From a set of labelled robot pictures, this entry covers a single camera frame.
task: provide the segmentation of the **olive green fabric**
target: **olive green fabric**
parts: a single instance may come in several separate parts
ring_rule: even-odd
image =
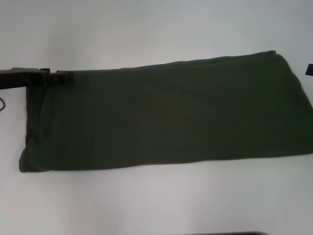
[[[313,109],[275,51],[72,73],[27,88],[22,172],[313,152]]]

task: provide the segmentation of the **white surface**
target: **white surface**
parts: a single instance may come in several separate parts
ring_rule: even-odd
[[[87,70],[276,50],[313,101],[313,2],[4,0],[0,69]],[[313,156],[19,173],[25,89],[0,91],[1,235],[313,233]]]

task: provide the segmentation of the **green blanket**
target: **green blanket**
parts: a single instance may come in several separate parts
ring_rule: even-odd
[[[27,88],[21,172],[313,152],[313,109],[275,51],[72,73]]]

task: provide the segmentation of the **black cord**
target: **black cord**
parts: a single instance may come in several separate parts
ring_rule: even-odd
[[[2,99],[2,98],[0,98],[0,101],[2,102],[2,104],[3,104],[3,107],[2,108],[0,108],[0,111],[2,111],[4,108],[5,108],[5,102],[4,102],[4,100]]]

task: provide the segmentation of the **dark object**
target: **dark object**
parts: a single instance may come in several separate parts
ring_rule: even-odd
[[[50,73],[50,69],[0,70],[0,90],[17,87],[43,86],[66,84],[70,74],[65,72]]]
[[[0,101],[2,102],[2,107],[0,108],[0,111],[2,111],[3,109],[5,109],[5,102],[2,98],[0,98]]]
[[[22,172],[313,153],[313,109],[275,51],[72,75],[27,87]]]
[[[306,75],[313,76],[313,64],[309,64]]]
[[[226,233],[226,234],[197,234],[197,235],[267,235],[260,232]]]

